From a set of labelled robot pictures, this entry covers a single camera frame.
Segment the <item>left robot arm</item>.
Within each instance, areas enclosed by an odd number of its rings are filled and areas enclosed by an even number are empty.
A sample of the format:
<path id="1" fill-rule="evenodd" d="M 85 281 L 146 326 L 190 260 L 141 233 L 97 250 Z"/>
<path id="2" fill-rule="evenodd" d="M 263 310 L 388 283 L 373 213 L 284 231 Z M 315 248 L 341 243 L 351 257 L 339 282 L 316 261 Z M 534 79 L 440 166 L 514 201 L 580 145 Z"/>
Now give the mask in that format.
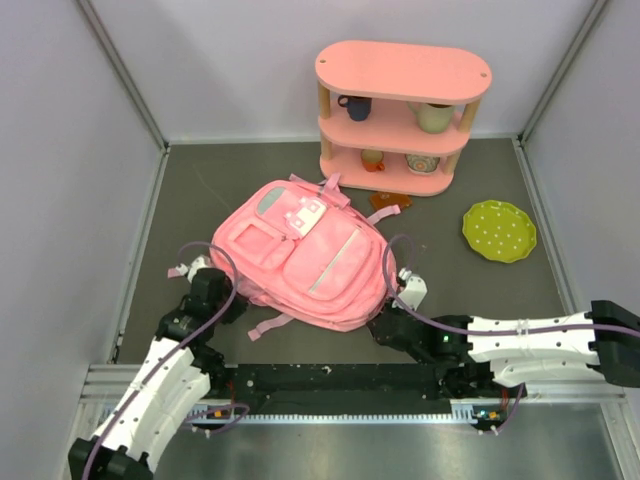
<path id="1" fill-rule="evenodd" d="M 231 323 L 246 309 L 231 279 L 204 267 L 189 292 L 164 315 L 133 381 L 89 439 L 68 453 L 74 479 L 151 479 L 169 441 L 205 396 L 224 391 L 230 371 L 209 347 L 217 323 Z"/>

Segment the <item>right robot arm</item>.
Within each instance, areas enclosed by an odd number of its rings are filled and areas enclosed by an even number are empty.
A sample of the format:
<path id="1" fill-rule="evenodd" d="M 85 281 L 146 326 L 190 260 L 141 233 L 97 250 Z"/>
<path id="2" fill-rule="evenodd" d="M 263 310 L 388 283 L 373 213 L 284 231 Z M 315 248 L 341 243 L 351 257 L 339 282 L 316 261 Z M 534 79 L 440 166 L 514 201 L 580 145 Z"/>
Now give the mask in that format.
<path id="1" fill-rule="evenodd" d="M 586 312 L 521 320 L 429 320 L 387 306 L 367 327 L 378 344 L 427 366 L 449 398 L 494 396 L 532 381 L 639 385 L 639 318 L 608 300 Z"/>

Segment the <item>brown leather wallet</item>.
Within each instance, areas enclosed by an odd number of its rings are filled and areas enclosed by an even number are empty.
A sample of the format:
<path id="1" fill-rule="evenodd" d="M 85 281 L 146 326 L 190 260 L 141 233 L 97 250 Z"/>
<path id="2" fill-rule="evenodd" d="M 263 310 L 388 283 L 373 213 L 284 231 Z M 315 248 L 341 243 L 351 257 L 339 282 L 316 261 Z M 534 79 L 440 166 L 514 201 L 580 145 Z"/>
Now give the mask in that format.
<path id="1" fill-rule="evenodd" d="M 369 197 L 369 201 L 375 211 L 392 206 L 398 206 L 404 210 L 412 205 L 408 195 L 390 192 L 376 192 Z"/>

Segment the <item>pink student backpack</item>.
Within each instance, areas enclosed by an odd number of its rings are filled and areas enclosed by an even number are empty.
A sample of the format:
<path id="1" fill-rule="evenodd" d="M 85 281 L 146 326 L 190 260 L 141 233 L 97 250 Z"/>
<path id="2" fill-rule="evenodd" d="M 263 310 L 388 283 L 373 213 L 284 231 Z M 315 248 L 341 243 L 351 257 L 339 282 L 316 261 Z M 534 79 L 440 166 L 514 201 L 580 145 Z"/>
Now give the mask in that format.
<path id="1" fill-rule="evenodd" d="M 401 209 L 366 217 L 338 179 L 270 182 L 215 231 L 205 255 L 211 267 L 237 280 L 239 294 L 252 304 L 279 313 L 250 330 L 251 340 L 292 320 L 337 332 L 358 329 L 397 284 L 395 259 L 375 225 Z"/>

